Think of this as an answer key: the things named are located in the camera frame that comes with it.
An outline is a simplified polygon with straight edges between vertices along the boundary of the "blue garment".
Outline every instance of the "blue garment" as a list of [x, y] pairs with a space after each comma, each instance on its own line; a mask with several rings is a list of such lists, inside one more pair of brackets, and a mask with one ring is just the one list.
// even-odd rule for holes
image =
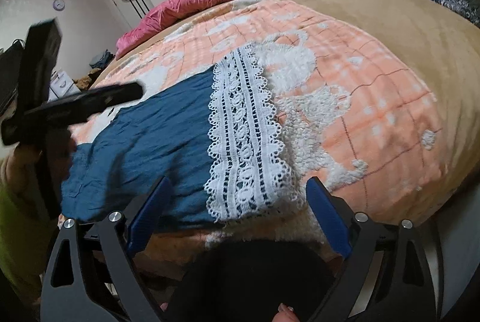
[[84, 221], [102, 219], [148, 192], [164, 174], [175, 191], [159, 231], [212, 227], [203, 190], [213, 163], [207, 154], [212, 82], [210, 68], [122, 108], [92, 143], [80, 144], [62, 185], [62, 213]]

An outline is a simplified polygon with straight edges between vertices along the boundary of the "white lace trim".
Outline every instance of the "white lace trim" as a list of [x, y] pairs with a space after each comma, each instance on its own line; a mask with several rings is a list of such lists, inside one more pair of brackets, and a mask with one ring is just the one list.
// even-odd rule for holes
[[291, 169], [279, 157], [281, 127], [262, 72], [250, 44], [214, 66], [208, 119], [214, 163], [204, 188], [215, 221], [293, 209]]

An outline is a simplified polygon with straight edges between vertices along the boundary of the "clock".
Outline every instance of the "clock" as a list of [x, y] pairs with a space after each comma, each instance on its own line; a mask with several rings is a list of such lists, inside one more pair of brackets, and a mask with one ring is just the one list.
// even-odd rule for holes
[[65, 8], [65, 1], [64, 0], [54, 0], [53, 1], [53, 8], [56, 11], [62, 11]]

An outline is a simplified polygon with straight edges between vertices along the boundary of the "metal screw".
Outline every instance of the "metal screw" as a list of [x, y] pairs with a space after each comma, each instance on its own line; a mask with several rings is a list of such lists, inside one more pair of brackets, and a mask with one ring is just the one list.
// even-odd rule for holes
[[413, 227], [413, 223], [408, 219], [402, 220], [402, 227], [406, 229], [411, 229]]
[[109, 221], [119, 221], [122, 218], [122, 213], [115, 211], [109, 215]]
[[366, 213], [363, 212], [357, 212], [355, 214], [355, 220], [359, 221], [360, 223], [365, 223], [368, 220], [368, 216]]
[[67, 219], [67, 220], [65, 221], [65, 223], [63, 224], [63, 227], [65, 227], [65, 228], [71, 228], [71, 227], [74, 226], [74, 224], [75, 224], [75, 220], [73, 220], [73, 219]]

